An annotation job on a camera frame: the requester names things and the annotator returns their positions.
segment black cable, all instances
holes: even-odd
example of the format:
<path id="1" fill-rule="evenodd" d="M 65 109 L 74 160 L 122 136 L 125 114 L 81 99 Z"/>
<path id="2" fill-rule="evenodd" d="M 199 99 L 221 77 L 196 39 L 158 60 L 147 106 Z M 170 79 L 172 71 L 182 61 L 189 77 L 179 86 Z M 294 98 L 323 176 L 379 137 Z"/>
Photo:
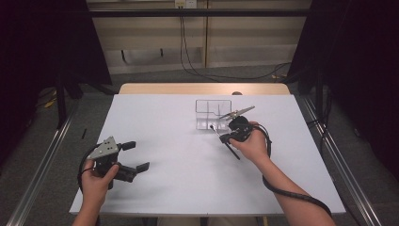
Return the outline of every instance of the black cable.
<path id="1" fill-rule="evenodd" d="M 263 134 L 265 135 L 266 140 L 268 141 L 267 142 L 267 154 L 270 157 L 271 156 L 271 147 L 270 147 L 271 141 L 270 141 L 269 135 L 267 133 L 267 130 L 260 124 L 259 125 L 255 125 L 254 128 L 262 131 Z M 331 216 L 331 211 L 329 210 L 328 206 L 326 206 L 323 202 L 315 199 L 314 197 L 311 197 L 311 196 L 308 196 L 308 195 L 299 194 L 299 193 L 294 193 L 294 192 L 291 192 L 291 191 L 281 190 L 279 188 L 276 188 L 276 187 L 270 185 L 267 182 L 266 178 L 264 178 L 264 176 L 262 176 L 262 180 L 263 180 L 264 186 L 266 186 L 266 188 L 269 189 L 270 191 L 272 191 L 272 192 L 274 192 L 276 194 L 285 196 L 285 197 L 289 197 L 289 198 L 298 199 L 298 200 L 302 200 L 302 201 L 305 201 L 305 202 L 313 203 L 313 204 L 323 208 Z"/>
<path id="2" fill-rule="evenodd" d="M 327 103 L 325 106 L 325 109 L 323 111 L 323 117 L 322 119 L 315 119 L 313 121 L 306 121 L 306 124 L 309 126 L 314 126 L 317 123 L 322 123 L 323 121 L 325 122 L 326 127 L 328 126 L 328 118 L 329 118 L 329 113 L 332 108 L 332 95 L 330 89 L 327 90 Z"/>
<path id="3" fill-rule="evenodd" d="M 100 146 L 100 144 L 96 144 L 94 145 L 92 148 L 90 148 L 85 155 L 83 155 L 82 160 L 80 161 L 80 165 L 79 165 L 79 170 L 77 171 L 77 184 L 79 185 L 80 190 L 83 193 L 83 187 L 82 187 L 82 174 L 85 170 L 83 170 L 83 167 L 85 166 L 85 162 L 88 159 L 88 156 L 93 152 L 94 149 L 98 148 Z"/>
<path id="4" fill-rule="evenodd" d="M 93 152 L 94 149 L 98 148 L 100 146 L 100 144 L 96 144 L 94 145 L 92 148 L 90 148 L 85 155 L 83 156 L 82 160 L 80 161 L 80 165 L 79 165 L 79 171 L 77 173 L 77 184 L 79 185 L 80 191 L 83 194 L 83 185 L 82 185 L 82 174 L 87 171 L 87 170 L 94 170 L 95 167 L 92 168 L 88 168 L 88 169 L 83 169 L 86 159 L 88 159 L 88 156 Z M 101 220 L 100 220 L 100 215 L 97 216 L 96 219 L 96 224 L 95 226 L 100 226 L 101 225 Z"/>
<path id="5" fill-rule="evenodd" d="M 232 76 L 227 76 L 227 75 L 201 74 L 201 73 L 199 73 L 196 69 L 194 69 L 193 65 L 191 64 L 190 56 L 189 56 L 188 51 L 187 51 L 187 42 L 186 42 L 186 39 L 185 39 L 185 26 L 184 26 L 184 18 L 183 18 L 183 17 L 180 17 L 180 23 L 181 23 L 180 60 L 181 60 L 181 63 L 182 63 L 182 66 L 183 66 L 184 70 L 185 70 L 187 73 L 190 73 L 190 74 L 193 74 L 193 75 L 198 75 L 198 76 L 201 76 L 201 77 L 204 77 L 204 78 L 208 78 L 208 79 L 211 79 L 211 80 L 216 81 L 216 82 L 220 82 L 220 81 L 217 81 L 217 80 L 215 80 L 214 78 L 210 78 L 210 77 L 216 77 L 216 78 L 230 78 L 230 79 L 242 79 L 242 80 L 253 80 L 253 79 L 260 79 L 260 78 L 263 78 L 263 77 L 270 76 L 270 75 L 276 73 L 276 72 L 277 72 L 278 70 L 280 70 L 282 67 L 291 64 L 291 62 L 280 63 L 280 64 L 278 64 L 278 65 L 275 66 L 275 69 L 274 69 L 271 73 L 263 74 L 263 75 L 256 76 L 256 77 L 232 77 Z M 187 59 L 188 59 L 188 64 L 190 65 L 191 70 L 193 70 L 195 73 L 192 73 L 192 72 L 190 72 L 189 70 L 187 70 L 186 67 L 185 67 L 184 64 L 183 64 L 183 53 L 182 53 L 182 51 L 183 51 L 183 41 L 184 41 L 185 54 L 186 54 Z"/>
<path id="6" fill-rule="evenodd" d="M 120 50 L 120 54 L 122 55 L 122 60 L 123 60 L 123 62 L 125 62 L 126 64 L 129 64 L 129 63 L 126 61 L 126 58 L 125 58 L 125 56 L 124 56 L 123 50 Z"/>
<path id="7" fill-rule="evenodd" d="M 180 17 L 180 34 L 181 34 L 181 36 L 180 36 L 180 61 L 181 61 L 181 63 L 182 63 L 183 69 L 184 69 L 187 73 L 190 73 L 190 74 L 195 75 L 195 76 L 200 76 L 200 77 L 203 77 L 203 78 L 207 78 L 207 79 L 210 79 L 210 80 L 212 80 L 212 81 L 218 83 L 219 81 L 217 81 L 216 79 L 210 78 L 210 77 L 207 77 L 207 76 L 205 76 L 205 75 L 202 75 L 202 74 L 198 73 L 198 72 L 194 69 L 193 65 L 191 64 L 190 57 L 188 56 L 188 52 L 187 52 L 187 42 L 186 42 L 186 40 L 185 40 L 185 28 L 184 28 L 184 18 L 183 18 L 183 17 Z M 195 73 L 190 72 L 190 71 L 187 70 L 186 67 L 184 66 L 184 63 L 183 63 L 183 43 L 184 43 L 184 46 L 185 46 L 185 52 L 186 52 L 186 54 L 187 54 L 188 62 L 189 62 L 189 64 L 190 64 L 191 69 L 192 69 Z"/>
<path id="8" fill-rule="evenodd" d="M 305 201 L 305 202 L 310 202 L 312 204 L 318 205 L 321 208 L 323 208 L 330 216 L 332 216 L 331 215 L 331 211 L 329 210 L 328 206 L 326 206 L 323 202 L 315 199 L 314 197 L 308 196 L 308 195 L 302 195 L 302 194 L 299 194 L 299 193 L 294 193 L 294 192 L 291 192 L 291 191 L 278 189 L 278 188 L 270 185 L 267 182 L 267 180 L 264 178 L 264 176 L 262 176 L 262 178 L 263 178 L 263 184 L 267 187 L 267 189 L 273 191 L 274 193 L 282 195 L 282 196 L 286 196 L 286 197 L 290 197 L 290 198 L 293 198 L 293 199 L 302 200 L 302 201 Z"/>
<path id="9" fill-rule="evenodd" d="M 331 98 L 331 91 L 329 90 L 329 88 L 327 88 L 327 101 L 326 101 L 326 107 L 325 110 L 323 112 L 323 122 L 324 122 L 324 128 L 323 128 L 323 133 L 322 133 L 322 137 L 320 138 L 320 144 L 319 144 L 319 153 L 322 156 L 322 159 L 324 161 L 324 155 L 323 155 L 323 141 L 326 138 L 326 134 L 327 134 L 327 129 L 328 129 L 328 119 L 329 119 L 329 113 L 331 111 L 332 108 L 332 98 Z"/>

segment wrist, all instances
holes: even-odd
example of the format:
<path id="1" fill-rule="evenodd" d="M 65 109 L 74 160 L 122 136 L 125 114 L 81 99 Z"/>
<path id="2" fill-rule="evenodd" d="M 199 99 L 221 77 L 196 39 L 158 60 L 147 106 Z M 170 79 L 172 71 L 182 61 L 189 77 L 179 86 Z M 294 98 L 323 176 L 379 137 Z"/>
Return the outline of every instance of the wrist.
<path id="1" fill-rule="evenodd" d="M 87 211 L 90 213 L 99 213 L 101 209 L 101 205 L 98 204 L 97 202 L 89 202 L 89 201 L 85 201 L 83 200 L 82 203 L 82 207 L 80 209 L 80 211 Z"/>
<path id="2" fill-rule="evenodd" d="M 257 167 L 262 166 L 262 165 L 269 165 L 270 163 L 272 163 L 272 161 L 270 160 L 270 158 L 267 154 L 263 154 L 263 155 L 256 157 L 255 159 L 252 160 L 252 162 Z"/>

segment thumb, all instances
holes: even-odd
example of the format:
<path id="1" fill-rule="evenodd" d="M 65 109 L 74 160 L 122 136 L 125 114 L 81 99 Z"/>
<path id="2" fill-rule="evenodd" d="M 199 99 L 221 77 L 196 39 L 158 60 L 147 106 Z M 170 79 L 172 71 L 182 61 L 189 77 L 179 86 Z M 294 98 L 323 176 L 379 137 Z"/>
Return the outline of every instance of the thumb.
<path id="1" fill-rule="evenodd" d="M 234 148 L 237 148 L 237 149 L 238 149 L 238 146 L 240 146 L 240 142 L 237 141 L 237 140 L 235 140 L 235 139 L 233 139 L 233 138 L 230 138 L 230 139 L 229 139 L 229 143 L 230 143 L 232 146 L 234 146 Z"/>
<path id="2" fill-rule="evenodd" d="M 120 166 L 118 164 L 115 164 L 112 166 L 109 171 L 106 173 L 104 176 L 104 179 L 109 183 L 114 179 L 115 175 L 117 175 L 118 170 L 120 170 Z"/>

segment transparent box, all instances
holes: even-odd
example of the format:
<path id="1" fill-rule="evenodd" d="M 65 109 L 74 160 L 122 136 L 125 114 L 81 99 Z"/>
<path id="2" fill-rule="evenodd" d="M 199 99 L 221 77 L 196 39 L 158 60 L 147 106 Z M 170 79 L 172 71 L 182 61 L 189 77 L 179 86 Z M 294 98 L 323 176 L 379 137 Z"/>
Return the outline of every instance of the transparent box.
<path id="1" fill-rule="evenodd" d="M 226 119 L 220 117 L 231 113 L 231 101 L 229 100 L 197 100 L 197 129 L 211 129 L 213 125 L 217 130 L 229 130 Z"/>

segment table surface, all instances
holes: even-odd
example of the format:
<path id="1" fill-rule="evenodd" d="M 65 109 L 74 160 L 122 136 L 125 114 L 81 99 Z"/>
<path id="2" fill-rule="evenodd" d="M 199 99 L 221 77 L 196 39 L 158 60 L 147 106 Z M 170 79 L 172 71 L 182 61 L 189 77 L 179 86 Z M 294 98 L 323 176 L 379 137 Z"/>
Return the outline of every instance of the table surface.
<path id="1" fill-rule="evenodd" d="M 244 95 L 231 96 L 235 91 Z M 214 92 L 219 95 L 204 95 Z M 227 98 L 233 102 L 234 109 L 255 104 L 255 109 L 246 115 L 261 124 L 268 123 L 276 164 L 311 195 L 326 201 L 333 213 L 344 212 L 295 98 L 287 95 L 285 85 L 126 84 L 120 94 L 123 95 L 114 98 L 99 140 L 109 134 L 117 142 L 137 138 L 137 147 L 120 153 L 120 162 L 132 167 L 150 161 L 151 166 L 149 171 L 137 175 L 133 185 L 115 183 L 102 214 L 265 216 L 282 213 L 273 194 L 262 185 L 262 175 L 253 164 L 239 151 L 242 158 L 235 159 L 210 131 L 192 128 L 196 118 L 192 105 L 201 98 Z M 287 137 L 296 139 L 287 141 Z M 81 194 L 77 192 L 71 213 L 77 213 L 81 201 Z"/>
<path id="2" fill-rule="evenodd" d="M 230 95 L 284 95 L 290 94 L 284 84 L 269 83 L 128 83 L 120 94 L 213 94 Z"/>

